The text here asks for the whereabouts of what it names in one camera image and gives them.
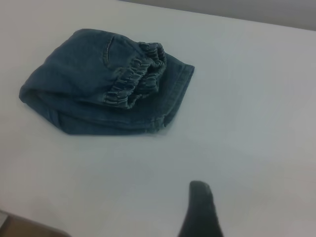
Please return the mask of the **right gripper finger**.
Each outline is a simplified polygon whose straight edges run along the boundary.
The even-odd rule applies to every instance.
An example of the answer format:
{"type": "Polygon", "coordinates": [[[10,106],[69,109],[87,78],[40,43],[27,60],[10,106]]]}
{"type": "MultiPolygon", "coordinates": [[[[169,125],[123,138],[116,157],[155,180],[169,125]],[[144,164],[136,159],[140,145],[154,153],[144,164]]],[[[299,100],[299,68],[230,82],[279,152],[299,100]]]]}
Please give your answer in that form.
{"type": "Polygon", "coordinates": [[[213,194],[203,181],[191,181],[187,213],[180,237],[223,237],[213,194]]]}

